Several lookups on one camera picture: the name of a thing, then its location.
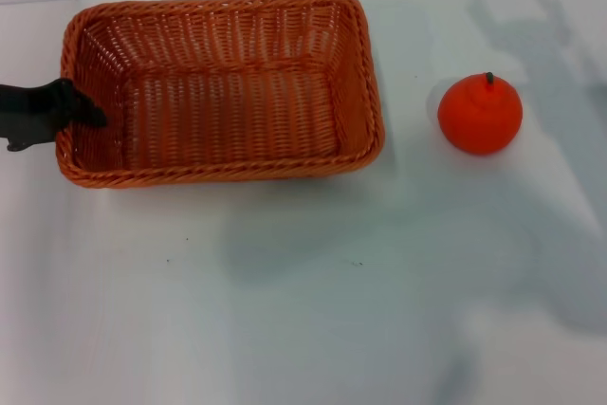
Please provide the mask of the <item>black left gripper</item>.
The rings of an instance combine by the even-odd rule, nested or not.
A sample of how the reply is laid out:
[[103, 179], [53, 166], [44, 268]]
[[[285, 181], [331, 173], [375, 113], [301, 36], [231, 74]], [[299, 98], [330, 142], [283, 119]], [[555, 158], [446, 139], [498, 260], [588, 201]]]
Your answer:
[[50, 127], [42, 125], [42, 94], [41, 87], [0, 84], [0, 138], [8, 140], [9, 152], [21, 152], [33, 145], [54, 142], [70, 123], [92, 128], [106, 126], [102, 109], [69, 79], [56, 80], [45, 88], [49, 103], [46, 120]]

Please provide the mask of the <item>orange woven plastic basket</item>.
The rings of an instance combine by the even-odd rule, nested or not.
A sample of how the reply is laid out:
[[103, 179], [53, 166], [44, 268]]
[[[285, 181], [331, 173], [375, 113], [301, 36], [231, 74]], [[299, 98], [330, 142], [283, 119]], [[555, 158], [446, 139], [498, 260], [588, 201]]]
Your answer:
[[100, 4], [67, 25], [61, 74], [107, 118], [56, 139], [85, 188], [323, 177], [384, 145], [359, 0]]

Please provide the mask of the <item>orange toy fruit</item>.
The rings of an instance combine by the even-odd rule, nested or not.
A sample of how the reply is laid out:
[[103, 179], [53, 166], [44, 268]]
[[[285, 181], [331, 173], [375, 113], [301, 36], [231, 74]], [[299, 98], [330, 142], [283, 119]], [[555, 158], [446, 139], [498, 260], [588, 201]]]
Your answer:
[[491, 72], [467, 76], [442, 97], [437, 119], [445, 138], [468, 154], [497, 153], [517, 136], [523, 104], [517, 90]]

